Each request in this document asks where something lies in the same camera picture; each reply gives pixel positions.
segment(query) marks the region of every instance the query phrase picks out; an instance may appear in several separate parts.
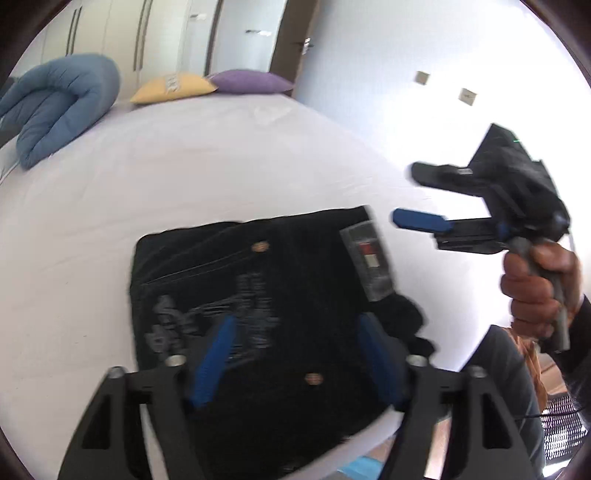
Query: human hand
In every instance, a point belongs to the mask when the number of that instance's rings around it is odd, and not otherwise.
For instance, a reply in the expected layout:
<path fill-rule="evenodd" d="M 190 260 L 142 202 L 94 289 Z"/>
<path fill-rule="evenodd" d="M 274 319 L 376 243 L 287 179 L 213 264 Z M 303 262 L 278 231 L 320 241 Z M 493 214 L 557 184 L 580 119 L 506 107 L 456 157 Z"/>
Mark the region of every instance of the human hand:
<path fill-rule="evenodd" d="M 561 274 L 564 303 L 570 327 L 583 300 L 579 259 L 573 252 L 553 242 L 533 246 L 530 255 L 543 269 Z M 543 339 L 552 336 L 554 332 L 552 321 L 561 306 L 554 299 L 554 289 L 550 281 L 531 276 L 527 262 L 516 254 L 505 255 L 504 269 L 501 291 L 513 299 L 511 301 L 513 331 L 525 338 Z"/>

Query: white bed sheet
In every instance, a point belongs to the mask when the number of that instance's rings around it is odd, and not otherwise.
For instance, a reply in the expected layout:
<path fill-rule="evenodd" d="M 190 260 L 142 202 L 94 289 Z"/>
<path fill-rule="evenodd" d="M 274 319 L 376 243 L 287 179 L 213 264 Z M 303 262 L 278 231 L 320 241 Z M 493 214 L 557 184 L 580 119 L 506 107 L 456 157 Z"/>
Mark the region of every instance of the white bed sheet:
<path fill-rule="evenodd" d="M 102 375 L 113 365 L 135 369 L 127 289 L 136 241 L 222 220 L 369 205 L 397 289 L 426 314 L 422 335 L 439 348 L 434 363 L 461 368 L 489 324 L 506 316 L 496 287 L 500 258 L 436 251 L 428 235 L 390 224 L 393 208 L 437 211 L 437 198 L 285 96 L 115 106 L 82 137 L 31 171 L 17 167 L 0 185 L 5 434 L 37 480 L 56 478 Z M 292 477 L 321 478 L 384 440 L 399 420 L 386 412 L 372 430 Z"/>

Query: black jeans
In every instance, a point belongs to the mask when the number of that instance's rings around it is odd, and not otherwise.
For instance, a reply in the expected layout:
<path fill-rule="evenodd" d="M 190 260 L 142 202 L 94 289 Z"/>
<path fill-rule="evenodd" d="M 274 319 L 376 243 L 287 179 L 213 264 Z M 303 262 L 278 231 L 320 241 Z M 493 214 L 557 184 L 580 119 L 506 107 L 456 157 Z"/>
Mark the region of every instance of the black jeans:
<path fill-rule="evenodd" d="M 383 412 L 357 342 L 361 313 L 373 312 L 412 353 L 432 353 L 415 337 L 423 318 L 410 301 L 366 297 L 340 232 L 367 220 L 360 207 L 138 242 L 129 293 L 141 369 L 185 353 L 216 317 L 238 320 L 214 400 L 188 418 L 212 478 L 283 476 Z M 306 381 L 311 373 L 320 385 Z"/>
<path fill-rule="evenodd" d="M 469 365 L 479 365 L 488 372 L 512 416 L 539 415 L 540 408 L 530 372 L 515 343 L 501 327 L 490 327 L 466 364 Z M 516 420 L 515 425 L 525 443 L 534 471 L 541 478 L 545 465 L 542 423 L 540 419 L 534 418 Z"/>

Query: finger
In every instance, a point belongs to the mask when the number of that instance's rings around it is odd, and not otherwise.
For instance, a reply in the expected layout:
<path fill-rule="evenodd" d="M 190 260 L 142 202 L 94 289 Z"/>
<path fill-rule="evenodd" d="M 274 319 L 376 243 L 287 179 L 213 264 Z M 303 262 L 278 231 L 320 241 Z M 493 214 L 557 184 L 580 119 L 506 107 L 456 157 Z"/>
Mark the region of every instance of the finger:
<path fill-rule="evenodd" d="M 547 300 L 544 303 L 525 303 L 519 300 L 511 302 L 511 314 L 519 320 L 529 323 L 550 323 L 556 318 L 560 303 Z"/>
<path fill-rule="evenodd" d="M 554 327 L 547 323 L 528 323 L 523 320 L 514 320 L 511 329 L 523 338 L 550 338 L 554 333 Z"/>
<path fill-rule="evenodd" d="M 576 264 L 574 253 L 554 242 L 535 245 L 531 248 L 530 254 L 539 266 L 552 272 L 567 273 Z"/>
<path fill-rule="evenodd" d="M 501 291 L 508 297 L 525 303 L 544 303 L 554 297 L 552 283 L 542 277 L 514 280 L 514 277 L 503 275 Z"/>
<path fill-rule="evenodd" d="M 505 254 L 503 268 L 505 269 L 505 273 L 513 278 L 525 278 L 530 274 L 527 262 L 517 254 Z"/>

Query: light switch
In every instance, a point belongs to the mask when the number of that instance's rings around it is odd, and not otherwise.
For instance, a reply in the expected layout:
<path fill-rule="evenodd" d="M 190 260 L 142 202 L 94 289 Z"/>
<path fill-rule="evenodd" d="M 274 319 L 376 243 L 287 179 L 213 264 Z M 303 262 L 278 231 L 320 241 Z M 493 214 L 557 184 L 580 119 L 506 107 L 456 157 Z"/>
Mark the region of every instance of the light switch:
<path fill-rule="evenodd" d="M 471 92 L 470 90 L 463 88 L 460 92 L 460 100 L 468 105 L 474 105 L 474 100 L 476 99 L 476 94 Z"/>
<path fill-rule="evenodd" d="M 426 85 L 429 79 L 429 74 L 425 72 L 417 72 L 414 81 L 420 83 L 421 85 Z"/>

